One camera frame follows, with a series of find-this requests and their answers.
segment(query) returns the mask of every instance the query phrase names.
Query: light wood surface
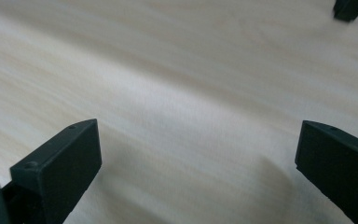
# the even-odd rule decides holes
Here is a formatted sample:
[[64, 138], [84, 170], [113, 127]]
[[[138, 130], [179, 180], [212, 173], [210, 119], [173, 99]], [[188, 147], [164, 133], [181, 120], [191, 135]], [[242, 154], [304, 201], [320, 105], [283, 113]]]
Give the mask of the light wood surface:
[[65, 223], [351, 223], [296, 170], [358, 136], [358, 20], [324, 0], [0, 0], [0, 185], [71, 123], [103, 168]]

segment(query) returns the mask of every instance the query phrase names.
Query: tabletop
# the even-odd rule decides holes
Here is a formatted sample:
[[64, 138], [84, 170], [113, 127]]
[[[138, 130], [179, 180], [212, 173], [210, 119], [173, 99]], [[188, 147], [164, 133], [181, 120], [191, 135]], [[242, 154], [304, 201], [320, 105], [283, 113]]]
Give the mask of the tabletop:
[[333, 0], [0, 0], [0, 185], [97, 119], [65, 223], [351, 223], [295, 165], [301, 122], [358, 137], [358, 19]]

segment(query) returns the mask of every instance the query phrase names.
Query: wood grain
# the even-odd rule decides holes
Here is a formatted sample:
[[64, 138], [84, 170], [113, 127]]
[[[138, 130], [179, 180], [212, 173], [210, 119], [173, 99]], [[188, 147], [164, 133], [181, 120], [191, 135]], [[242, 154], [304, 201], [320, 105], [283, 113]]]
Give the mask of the wood grain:
[[351, 223], [294, 164], [358, 136], [358, 20], [322, 0], [0, 0], [0, 185], [65, 126], [103, 169], [65, 223]]

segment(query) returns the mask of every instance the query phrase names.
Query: wooden table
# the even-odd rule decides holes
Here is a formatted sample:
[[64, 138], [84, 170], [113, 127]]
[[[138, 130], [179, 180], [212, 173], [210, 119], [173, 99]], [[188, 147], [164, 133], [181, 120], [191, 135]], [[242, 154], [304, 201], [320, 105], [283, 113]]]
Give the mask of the wooden table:
[[0, 185], [71, 123], [103, 168], [65, 223], [351, 223], [296, 170], [358, 136], [358, 19], [323, 0], [0, 0]]

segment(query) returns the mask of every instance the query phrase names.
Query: small hole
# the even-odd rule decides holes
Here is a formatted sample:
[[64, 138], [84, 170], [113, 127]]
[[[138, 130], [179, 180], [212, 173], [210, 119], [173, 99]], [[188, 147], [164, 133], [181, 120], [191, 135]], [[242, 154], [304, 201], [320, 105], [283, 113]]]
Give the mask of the small hole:
[[24, 166], [25, 169], [31, 169], [37, 166], [37, 162], [36, 161], [30, 161], [27, 162]]

